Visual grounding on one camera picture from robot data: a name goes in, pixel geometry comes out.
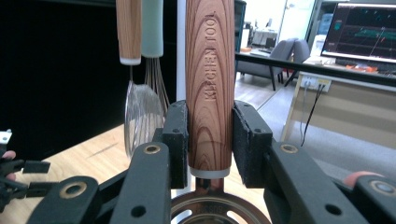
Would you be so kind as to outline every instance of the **power outlet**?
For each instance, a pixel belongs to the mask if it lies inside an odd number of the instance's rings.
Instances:
[[[302,88],[305,88],[305,85],[307,85],[309,90],[316,91],[322,85],[324,85],[323,91],[328,92],[330,85],[332,84],[332,81],[329,79],[325,78],[318,78],[318,77],[311,77],[311,76],[303,76],[303,79],[301,80],[300,86]]]

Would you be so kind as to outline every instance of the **wooden handle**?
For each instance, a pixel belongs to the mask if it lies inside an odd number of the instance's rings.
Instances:
[[[116,10],[120,62],[126,65],[140,64],[142,2],[141,0],[117,0]]]
[[[232,156],[233,0],[188,0],[186,10],[189,166],[197,177],[223,178]]]

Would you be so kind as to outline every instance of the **monitor screen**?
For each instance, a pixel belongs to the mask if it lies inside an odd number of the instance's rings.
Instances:
[[[396,63],[396,5],[337,4],[321,55]]]

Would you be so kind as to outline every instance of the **table surface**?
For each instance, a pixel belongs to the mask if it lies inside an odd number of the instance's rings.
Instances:
[[[70,147],[45,161],[51,163],[45,175],[17,173],[17,181],[29,184],[37,181],[62,181],[75,175],[88,175],[102,183],[128,169],[129,159],[125,153],[123,125],[99,134],[74,147]],[[233,160],[231,173],[224,180],[224,191],[254,204],[268,216],[263,200],[263,189],[246,189]],[[42,198],[12,200],[0,214],[0,224],[26,223]]]

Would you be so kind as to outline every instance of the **whisk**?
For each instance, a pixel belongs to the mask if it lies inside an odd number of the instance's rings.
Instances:
[[[145,83],[159,96],[165,115],[169,99],[160,65],[160,57],[163,56],[163,0],[142,1],[142,22],[142,55],[146,58]]]

